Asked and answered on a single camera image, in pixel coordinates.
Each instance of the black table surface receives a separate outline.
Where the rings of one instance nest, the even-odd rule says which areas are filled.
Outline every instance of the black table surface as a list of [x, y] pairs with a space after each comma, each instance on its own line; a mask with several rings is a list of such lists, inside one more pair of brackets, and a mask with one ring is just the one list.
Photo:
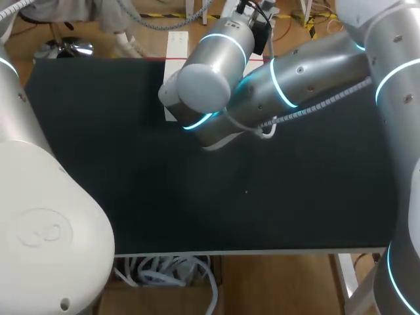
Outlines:
[[58, 161], [100, 204], [116, 254], [389, 244], [396, 189], [366, 88], [206, 152], [166, 122], [164, 62], [40, 60], [27, 84]]

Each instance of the white robotic arm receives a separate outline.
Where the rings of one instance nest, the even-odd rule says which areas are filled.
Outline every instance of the white robotic arm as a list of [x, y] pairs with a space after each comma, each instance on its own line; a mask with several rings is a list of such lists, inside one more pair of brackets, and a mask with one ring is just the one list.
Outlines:
[[[395, 237], [375, 275], [375, 300], [382, 315], [420, 315], [420, 1], [338, 0], [337, 9], [347, 32], [298, 47], [241, 81], [253, 44], [244, 28], [252, 28], [255, 17], [238, 32], [227, 26], [243, 22], [240, 14], [222, 19], [159, 97], [204, 148], [216, 150], [242, 132], [322, 108], [333, 100], [309, 109], [302, 103], [371, 75], [400, 191]], [[231, 65], [240, 71], [230, 71]], [[205, 71], [190, 74], [192, 66]], [[230, 90], [213, 81], [229, 82]], [[202, 92], [206, 84], [211, 91]], [[211, 95], [217, 97], [203, 100]]]
[[104, 212], [54, 158], [0, 44], [0, 314], [78, 314], [114, 262]]

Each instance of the white shoe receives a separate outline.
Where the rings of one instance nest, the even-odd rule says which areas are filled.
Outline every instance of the white shoe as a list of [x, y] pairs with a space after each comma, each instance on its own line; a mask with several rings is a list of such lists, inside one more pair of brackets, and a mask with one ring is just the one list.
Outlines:
[[120, 57], [142, 58], [142, 55], [138, 53], [138, 51], [135, 49], [131, 42], [121, 43], [120, 41], [117, 41], [115, 43], [114, 50]]
[[129, 44], [134, 50], [143, 57], [153, 57], [154, 55], [148, 52], [134, 37], [131, 38]]

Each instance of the cable sleeve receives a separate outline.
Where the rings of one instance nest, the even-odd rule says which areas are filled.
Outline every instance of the cable sleeve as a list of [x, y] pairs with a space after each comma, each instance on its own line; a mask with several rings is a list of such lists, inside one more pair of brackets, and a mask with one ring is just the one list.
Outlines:
[[275, 125], [278, 123], [283, 123], [285, 121], [289, 121], [292, 119], [296, 119], [298, 117], [302, 117], [302, 116], [306, 116], [308, 114], [317, 112], [318, 110], [321, 110], [322, 108], [328, 107], [331, 104], [334, 104], [336, 102], [338, 102], [339, 100], [343, 99], [344, 97], [351, 95], [361, 89], [363, 89], [364, 87], [367, 87], [368, 85], [370, 85], [372, 83], [372, 78], [367, 77], [366, 79], [364, 79], [362, 82], [344, 90], [343, 92], [340, 92], [336, 95], [333, 95], [332, 97], [323, 100], [320, 103], [317, 103], [316, 105], [313, 105], [309, 108], [306, 108], [304, 110], [300, 110], [298, 112], [289, 114], [289, 115], [285, 115], [276, 119], [271, 119], [270, 121], [267, 121], [265, 123], [262, 123], [259, 125], [259, 128], [263, 128], [263, 127], [269, 127], [271, 125]]
[[15, 4], [10, 5], [9, 7], [0, 11], [0, 22], [8, 16], [22, 10], [24, 7], [27, 7], [33, 2], [35, 2], [35, 0], [20, 0], [19, 2], [16, 2]]
[[187, 18], [185, 21], [182, 21], [181, 23], [175, 24], [175, 25], [171, 25], [171, 26], [158, 26], [158, 25], [154, 25], [151, 23], [146, 22], [145, 20], [142, 19], [142, 17], [139, 15], [139, 13], [137, 12], [137, 10], [134, 8], [133, 4], [130, 2], [131, 4], [131, 9], [127, 8], [122, 0], [116, 0], [119, 4], [119, 6], [121, 7], [121, 9], [128, 15], [130, 16], [135, 22], [142, 24], [143, 26], [150, 28], [152, 30], [157, 30], [157, 31], [170, 31], [170, 30], [175, 30], [177, 28], [181, 28], [195, 20], [197, 20], [204, 11], [206, 11], [210, 5], [213, 3], [213, 0], [209, 0], [207, 2], [207, 4], [202, 7], [199, 11], [197, 11], [196, 13], [194, 13], [191, 17]]

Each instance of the chair base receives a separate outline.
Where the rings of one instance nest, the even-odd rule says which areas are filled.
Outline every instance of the chair base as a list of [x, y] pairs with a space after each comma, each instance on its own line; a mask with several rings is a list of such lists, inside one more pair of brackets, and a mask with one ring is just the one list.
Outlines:
[[60, 45], [54, 39], [43, 44], [34, 54], [34, 60], [93, 56], [94, 49], [90, 42], [80, 37], [63, 37], [61, 40]]

